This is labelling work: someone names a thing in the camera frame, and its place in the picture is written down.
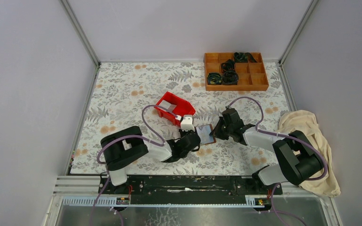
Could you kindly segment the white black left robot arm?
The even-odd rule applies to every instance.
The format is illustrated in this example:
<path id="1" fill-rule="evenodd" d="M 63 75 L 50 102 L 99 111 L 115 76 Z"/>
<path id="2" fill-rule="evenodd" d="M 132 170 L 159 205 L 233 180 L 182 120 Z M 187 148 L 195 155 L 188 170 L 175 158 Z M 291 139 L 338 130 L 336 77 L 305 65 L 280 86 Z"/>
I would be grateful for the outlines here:
<path id="1" fill-rule="evenodd" d="M 163 145 L 142 135 L 138 126 L 123 129 L 101 139 L 98 163 L 105 164 L 110 177 L 109 187 L 117 194 L 127 189 L 126 167 L 141 157 L 149 157 L 164 163 L 186 158 L 200 148 L 197 132 L 179 130 L 181 137 L 166 140 Z"/>

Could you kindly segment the red plastic bin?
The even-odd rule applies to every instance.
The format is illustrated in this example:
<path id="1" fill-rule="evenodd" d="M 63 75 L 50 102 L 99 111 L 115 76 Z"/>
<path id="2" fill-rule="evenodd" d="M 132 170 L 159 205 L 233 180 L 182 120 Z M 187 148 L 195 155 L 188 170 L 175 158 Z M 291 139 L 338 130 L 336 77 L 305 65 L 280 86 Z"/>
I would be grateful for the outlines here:
<path id="1" fill-rule="evenodd" d="M 175 104 L 176 108 L 172 112 L 168 111 L 167 109 L 161 106 L 161 102 L 163 100 L 171 104 Z M 190 102 L 168 91 L 165 92 L 165 94 L 160 98 L 160 100 L 156 103 L 156 106 L 154 108 L 156 109 L 160 117 L 164 117 L 165 119 L 167 119 L 173 125 L 176 126 L 180 126 L 180 122 L 176 120 L 176 117 L 174 115 L 184 116 L 186 114 L 194 115 L 196 113 L 195 108 L 192 106 Z"/>

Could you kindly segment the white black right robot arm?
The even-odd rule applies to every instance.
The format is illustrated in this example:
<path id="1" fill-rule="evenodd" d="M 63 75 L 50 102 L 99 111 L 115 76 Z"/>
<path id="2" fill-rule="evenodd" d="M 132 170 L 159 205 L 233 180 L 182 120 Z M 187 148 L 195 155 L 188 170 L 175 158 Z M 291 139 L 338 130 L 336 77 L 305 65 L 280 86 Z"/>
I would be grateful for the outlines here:
<path id="1" fill-rule="evenodd" d="M 226 109 L 210 136 L 245 146 L 255 146 L 275 153 L 278 163 L 265 166 L 252 174 L 251 187 L 258 194 L 265 193 L 271 185 L 290 182 L 296 186 L 325 170 L 325 161 L 317 154 L 303 132 L 276 134 L 245 124 L 234 108 Z"/>

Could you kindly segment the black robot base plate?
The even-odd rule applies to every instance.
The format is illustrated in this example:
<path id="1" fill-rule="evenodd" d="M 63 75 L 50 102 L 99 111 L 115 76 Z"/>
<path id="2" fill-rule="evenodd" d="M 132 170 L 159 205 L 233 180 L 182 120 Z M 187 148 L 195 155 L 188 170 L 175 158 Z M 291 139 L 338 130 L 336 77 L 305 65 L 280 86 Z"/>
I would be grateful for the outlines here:
<path id="1" fill-rule="evenodd" d="M 99 192 L 125 195 L 131 204 L 254 204 L 265 205 L 272 194 L 283 193 L 280 185 L 262 185 L 250 176 L 149 176 L 131 175 L 115 186 L 101 176 Z"/>

